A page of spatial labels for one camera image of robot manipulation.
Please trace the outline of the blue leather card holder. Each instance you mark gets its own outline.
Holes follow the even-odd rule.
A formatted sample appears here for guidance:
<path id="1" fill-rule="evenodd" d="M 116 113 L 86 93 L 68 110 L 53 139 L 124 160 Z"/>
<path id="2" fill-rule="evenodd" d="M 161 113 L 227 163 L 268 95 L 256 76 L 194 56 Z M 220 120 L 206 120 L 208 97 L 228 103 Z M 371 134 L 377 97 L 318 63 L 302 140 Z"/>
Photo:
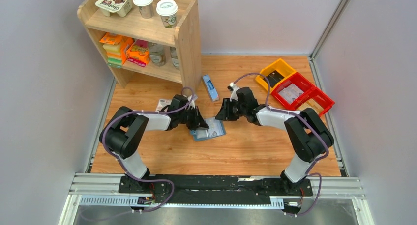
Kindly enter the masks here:
<path id="1" fill-rule="evenodd" d="M 208 124 L 208 129 L 196 129 L 190 130 L 190 134 L 194 141 L 204 141 L 216 137 L 226 135 L 224 124 L 221 120 L 215 119 L 215 117 L 206 118 L 205 122 Z"/>

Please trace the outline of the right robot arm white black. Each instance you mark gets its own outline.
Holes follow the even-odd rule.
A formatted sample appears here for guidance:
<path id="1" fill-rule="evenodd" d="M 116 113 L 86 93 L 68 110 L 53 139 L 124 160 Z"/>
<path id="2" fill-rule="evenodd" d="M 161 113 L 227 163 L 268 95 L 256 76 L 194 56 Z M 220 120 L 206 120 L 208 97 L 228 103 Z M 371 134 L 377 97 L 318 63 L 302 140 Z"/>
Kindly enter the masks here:
<path id="1" fill-rule="evenodd" d="M 312 108 L 302 111 L 275 109 L 260 104 L 249 87 L 228 86 L 231 93 L 224 98 L 217 120 L 236 121 L 245 117 L 249 123 L 286 130 L 295 155 L 281 173 L 281 190 L 293 195 L 317 160 L 328 153 L 334 138 Z"/>

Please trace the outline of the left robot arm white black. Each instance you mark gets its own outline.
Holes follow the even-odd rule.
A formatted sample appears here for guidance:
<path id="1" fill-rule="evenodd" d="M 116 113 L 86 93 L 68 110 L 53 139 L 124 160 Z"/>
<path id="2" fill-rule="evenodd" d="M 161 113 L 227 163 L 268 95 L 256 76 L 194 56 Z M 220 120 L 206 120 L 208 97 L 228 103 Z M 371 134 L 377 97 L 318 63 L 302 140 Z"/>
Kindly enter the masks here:
<path id="1" fill-rule="evenodd" d="M 157 112 L 134 111 L 122 106 L 100 133 L 99 141 L 116 158 L 125 174 L 132 178 L 133 189 L 144 193 L 150 187 L 150 179 L 146 176 L 149 169 L 138 153 L 144 133 L 170 131 L 180 124 L 192 131 L 209 129 L 192 96 L 177 94 L 169 105 Z"/>

